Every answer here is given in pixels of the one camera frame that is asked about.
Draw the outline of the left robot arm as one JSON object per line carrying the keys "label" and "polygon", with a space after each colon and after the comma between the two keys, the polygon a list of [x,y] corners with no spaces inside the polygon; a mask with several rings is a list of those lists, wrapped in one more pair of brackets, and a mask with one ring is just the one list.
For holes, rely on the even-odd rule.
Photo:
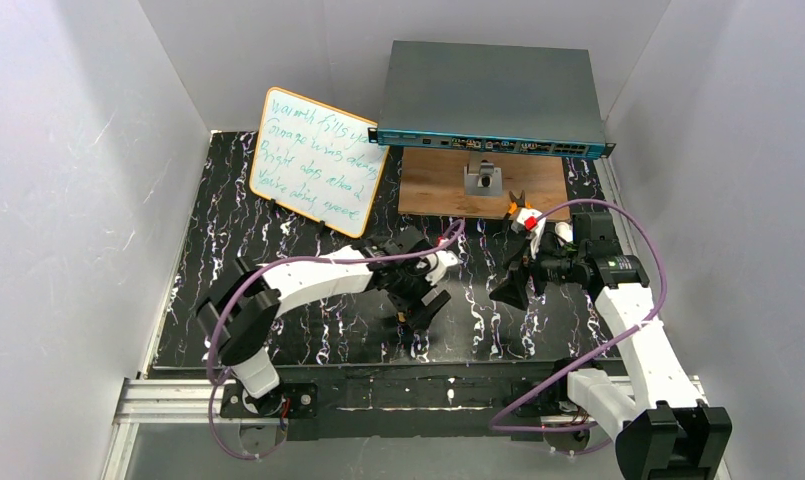
{"label": "left robot arm", "polygon": [[393,237],[369,237],[334,252],[290,257],[262,266],[235,259],[195,306],[195,318],[231,372],[254,399],[280,384],[265,343],[283,314],[331,297],[372,290],[387,294],[404,325],[427,329],[450,300],[439,289],[460,263],[442,238],[432,245],[409,228]]}

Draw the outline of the yellow framed whiteboard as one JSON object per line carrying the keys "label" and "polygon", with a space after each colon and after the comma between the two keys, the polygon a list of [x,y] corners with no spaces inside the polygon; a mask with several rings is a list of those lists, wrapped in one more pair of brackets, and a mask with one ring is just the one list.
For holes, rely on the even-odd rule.
{"label": "yellow framed whiteboard", "polygon": [[249,189],[346,235],[366,231],[389,158],[375,123],[280,87],[265,96]]}

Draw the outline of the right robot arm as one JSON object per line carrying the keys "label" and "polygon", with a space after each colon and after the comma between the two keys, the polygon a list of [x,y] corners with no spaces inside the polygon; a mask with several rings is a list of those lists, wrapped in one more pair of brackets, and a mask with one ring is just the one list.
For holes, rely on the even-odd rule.
{"label": "right robot arm", "polygon": [[581,212],[563,227],[564,243],[547,241],[542,212],[521,208],[512,221],[526,240],[490,294],[515,308],[529,304],[527,285],[578,284],[608,325],[628,374],[624,393],[587,354],[566,360],[551,379],[518,397],[509,409],[557,386],[585,410],[615,446],[625,479],[713,479],[732,433],[723,407],[708,405],[686,375],[657,318],[650,279],[626,254],[607,212]]}

